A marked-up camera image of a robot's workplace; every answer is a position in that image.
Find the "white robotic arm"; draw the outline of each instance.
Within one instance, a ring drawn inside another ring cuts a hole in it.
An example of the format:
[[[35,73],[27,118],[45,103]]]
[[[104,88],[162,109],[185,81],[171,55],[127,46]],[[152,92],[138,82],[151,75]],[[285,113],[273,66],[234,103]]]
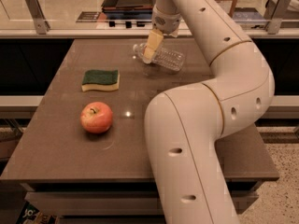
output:
[[[214,0],[157,0],[154,27],[186,21],[214,78],[164,91],[149,104],[145,135],[167,223],[239,223],[215,141],[266,111],[274,79],[251,39]]]

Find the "table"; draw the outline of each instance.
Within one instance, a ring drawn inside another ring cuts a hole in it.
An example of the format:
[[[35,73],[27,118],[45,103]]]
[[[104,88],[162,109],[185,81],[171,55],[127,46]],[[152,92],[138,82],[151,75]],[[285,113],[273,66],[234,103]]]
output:
[[[192,38],[164,41],[167,48],[186,55],[178,73],[144,65],[132,47],[145,41],[75,40],[1,180],[22,184],[28,191],[26,199],[52,215],[161,215],[143,133],[147,104],[161,91],[213,75]],[[118,69],[120,88],[81,91],[89,69]],[[79,122],[83,107],[94,101],[113,110],[113,125],[104,134],[86,133]],[[254,125],[216,146],[233,194],[235,190],[251,193],[258,183],[278,179]]]

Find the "green sponge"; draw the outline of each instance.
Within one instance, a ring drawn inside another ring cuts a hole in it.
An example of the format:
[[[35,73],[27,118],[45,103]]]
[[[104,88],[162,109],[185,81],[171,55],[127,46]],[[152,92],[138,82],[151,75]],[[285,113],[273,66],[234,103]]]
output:
[[[88,70],[82,81],[83,91],[115,91],[119,88],[120,73],[118,70]]]

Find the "plastic bottle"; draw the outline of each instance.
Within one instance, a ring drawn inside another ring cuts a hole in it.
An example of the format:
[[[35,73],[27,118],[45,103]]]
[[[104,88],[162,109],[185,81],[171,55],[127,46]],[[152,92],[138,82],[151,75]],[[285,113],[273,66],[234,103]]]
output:
[[[143,57],[145,47],[145,43],[141,43],[139,45],[134,44],[133,51],[138,55],[139,58],[141,58],[144,63],[150,63],[150,61],[146,61]],[[173,71],[179,71],[184,64],[184,61],[184,54],[171,49],[159,48],[156,51],[156,55],[153,57],[151,62],[159,64],[160,66]]]

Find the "red apple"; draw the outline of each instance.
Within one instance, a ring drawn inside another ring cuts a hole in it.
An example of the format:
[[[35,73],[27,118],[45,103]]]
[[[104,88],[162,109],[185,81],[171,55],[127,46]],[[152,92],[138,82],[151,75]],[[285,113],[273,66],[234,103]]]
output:
[[[85,106],[80,121],[84,130],[89,133],[106,132],[112,124],[111,108],[103,102],[93,102]]]

